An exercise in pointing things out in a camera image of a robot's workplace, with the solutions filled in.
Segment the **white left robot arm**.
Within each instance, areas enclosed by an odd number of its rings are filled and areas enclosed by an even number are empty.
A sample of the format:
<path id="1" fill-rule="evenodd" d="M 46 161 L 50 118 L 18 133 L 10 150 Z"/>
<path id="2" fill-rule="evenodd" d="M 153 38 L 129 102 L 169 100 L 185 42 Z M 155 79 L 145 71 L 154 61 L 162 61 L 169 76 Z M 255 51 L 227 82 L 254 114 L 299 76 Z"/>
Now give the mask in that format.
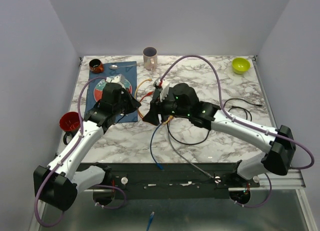
<path id="1" fill-rule="evenodd" d="M 78 166 L 92 146 L 116 123 L 120 114 L 131 114 L 140 107 L 120 81 L 108 82 L 101 99 L 84 116 L 80 128 L 62 153 L 46 167 L 38 166 L 33 172 L 34 193 L 37 200 L 67 211 L 77 194 L 97 185 L 104 189 L 111 176 L 100 167 L 93 166 L 75 177 Z"/>

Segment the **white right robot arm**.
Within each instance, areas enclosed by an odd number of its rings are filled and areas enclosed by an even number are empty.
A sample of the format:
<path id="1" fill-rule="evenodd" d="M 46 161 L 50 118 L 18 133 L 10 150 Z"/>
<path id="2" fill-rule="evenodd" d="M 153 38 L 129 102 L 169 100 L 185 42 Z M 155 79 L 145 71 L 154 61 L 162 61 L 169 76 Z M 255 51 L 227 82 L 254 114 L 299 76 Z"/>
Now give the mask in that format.
<path id="1" fill-rule="evenodd" d="M 287 126 L 267 127 L 224 112 L 218 105 L 200 101 L 186 83 L 156 89 L 143 121 L 157 126 L 160 118 L 166 116 L 188 119 L 198 128 L 231 135 L 261 150 L 260 154 L 238 162 L 230 174 L 230 182 L 236 187 L 263 173 L 285 176 L 290 169 L 296 146 Z"/>

